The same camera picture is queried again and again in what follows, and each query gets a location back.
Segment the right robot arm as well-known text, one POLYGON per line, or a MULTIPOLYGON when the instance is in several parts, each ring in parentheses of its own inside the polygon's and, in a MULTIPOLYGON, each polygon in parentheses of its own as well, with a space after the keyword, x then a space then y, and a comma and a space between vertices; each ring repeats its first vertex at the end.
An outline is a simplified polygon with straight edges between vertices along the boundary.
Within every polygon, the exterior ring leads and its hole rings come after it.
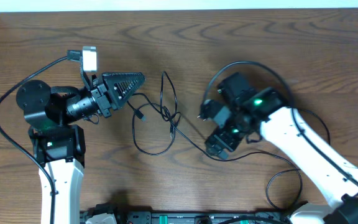
POLYGON ((218 85, 224 103, 204 100, 200 116, 217 124, 205 144, 221 159, 257 133, 283 151, 315 184, 327 204, 294 205, 291 223, 358 223, 358 167, 316 134, 273 88, 257 91, 235 73, 218 85))

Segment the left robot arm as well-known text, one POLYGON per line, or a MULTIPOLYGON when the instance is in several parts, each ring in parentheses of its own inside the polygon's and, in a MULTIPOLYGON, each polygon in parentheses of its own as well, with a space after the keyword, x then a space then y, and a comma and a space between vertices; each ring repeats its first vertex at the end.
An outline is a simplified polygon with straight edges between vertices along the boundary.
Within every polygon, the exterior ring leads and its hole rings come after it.
POLYGON ((76 121, 110 117, 145 82, 140 72, 105 72, 82 79, 81 89, 31 80, 17 92, 17 104, 30 124, 34 156, 42 166, 42 223, 80 222, 86 146, 76 121))

